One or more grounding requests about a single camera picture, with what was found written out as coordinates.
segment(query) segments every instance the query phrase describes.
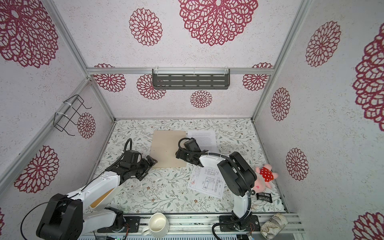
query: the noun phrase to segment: mug handle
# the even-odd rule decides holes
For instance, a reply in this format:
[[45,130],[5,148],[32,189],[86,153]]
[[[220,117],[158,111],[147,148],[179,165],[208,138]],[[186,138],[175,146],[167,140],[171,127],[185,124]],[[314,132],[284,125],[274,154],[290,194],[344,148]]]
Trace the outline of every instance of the mug handle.
[[141,230],[141,235],[143,235],[143,236],[148,235],[148,234],[150,234],[150,233],[151,233],[151,231],[149,230],[149,227],[148,227],[148,226],[144,227],[144,228]]

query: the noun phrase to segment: small red floral motif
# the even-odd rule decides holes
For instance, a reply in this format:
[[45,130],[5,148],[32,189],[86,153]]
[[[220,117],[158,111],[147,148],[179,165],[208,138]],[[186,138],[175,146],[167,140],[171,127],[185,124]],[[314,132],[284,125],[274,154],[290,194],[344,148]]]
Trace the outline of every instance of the small red floral motif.
[[355,103],[364,109],[366,119],[377,122],[384,131],[384,23],[375,39],[364,48],[362,61],[355,70]]
[[21,192],[37,193],[55,179],[58,168],[59,159],[55,151],[43,146],[13,185]]
[[0,236],[1,236],[1,230],[3,229],[4,225],[5,225],[5,223],[4,223],[4,214],[2,214],[1,208],[0,208]]
[[257,0],[179,0],[184,28],[200,43],[223,45],[252,21]]
[[[253,66],[253,68],[272,68],[270,63],[259,63]],[[267,74],[246,74],[243,76],[243,85],[246,89],[251,91],[257,91],[263,89],[269,76]]]
[[305,54],[307,63],[317,67],[327,62],[337,49],[340,35],[340,26],[337,22],[330,21],[319,27],[308,43]]
[[137,9],[129,19],[133,37],[141,44],[153,46],[160,41],[163,29],[156,15],[148,9]]
[[[109,64],[97,64],[96,68],[114,68]],[[123,74],[94,74],[93,77],[98,85],[110,92],[120,92],[125,88],[125,78]]]
[[205,108],[212,102],[212,95],[204,90],[198,90],[192,93],[191,103],[197,108]]
[[308,161],[304,153],[297,148],[292,148],[285,160],[289,174],[296,180],[304,180],[308,174]]
[[49,65],[58,35],[39,0],[0,1],[0,52],[23,67]]
[[140,94],[148,99],[152,99],[152,100],[160,99],[167,92],[166,90],[156,90],[153,88],[151,74],[140,76],[136,84]]
[[353,223],[354,240],[384,239],[384,216],[381,213],[366,212],[364,215],[359,215],[359,218]]
[[283,120],[291,107],[291,100],[288,91],[285,88],[279,88],[273,94],[271,101],[271,113],[276,121]]
[[77,130],[83,138],[90,138],[95,133],[96,124],[95,119],[89,113],[80,115],[77,121]]

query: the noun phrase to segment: pink stuffed animal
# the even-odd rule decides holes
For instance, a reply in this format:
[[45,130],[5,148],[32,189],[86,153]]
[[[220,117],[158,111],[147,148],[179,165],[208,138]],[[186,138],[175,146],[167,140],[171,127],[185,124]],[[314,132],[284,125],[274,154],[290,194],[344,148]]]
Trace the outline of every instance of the pink stuffed animal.
[[272,188],[271,184],[269,183],[273,179],[276,179],[279,174],[271,171],[272,166],[269,164],[265,164],[262,169],[259,167],[256,168],[256,176],[257,179],[255,181],[255,186],[253,189],[256,193],[264,192],[265,187]]

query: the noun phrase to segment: floral tablecloth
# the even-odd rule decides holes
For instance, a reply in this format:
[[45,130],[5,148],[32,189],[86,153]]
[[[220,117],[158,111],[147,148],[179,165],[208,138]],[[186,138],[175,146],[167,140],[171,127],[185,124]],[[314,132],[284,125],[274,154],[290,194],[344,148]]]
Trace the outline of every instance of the floral tablecloth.
[[[121,155],[128,138],[133,140],[133,150],[143,156],[149,155],[154,130],[215,130],[220,153],[237,151],[252,168],[266,163],[250,119],[120,120],[116,122],[95,175]],[[222,199],[187,188],[193,167],[187,164],[180,168],[153,168],[141,182],[137,179],[126,181],[108,206],[125,213],[232,211],[233,196],[226,186]],[[273,183],[271,185],[273,188],[265,192],[272,195],[273,202],[256,200],[253,196],[253,212],[285,212],[279,192]]]

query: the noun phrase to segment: ceramic cup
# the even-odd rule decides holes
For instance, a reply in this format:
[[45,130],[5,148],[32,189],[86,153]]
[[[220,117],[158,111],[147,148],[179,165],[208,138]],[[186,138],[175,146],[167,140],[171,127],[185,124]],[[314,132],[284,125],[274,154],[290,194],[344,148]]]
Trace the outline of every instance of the ceramic cup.
[[141,235],[152,234],[156,238],[164,237],[169,230],[169,221],[162,213],[155,213],[149,219],[148,226],[141,230]]

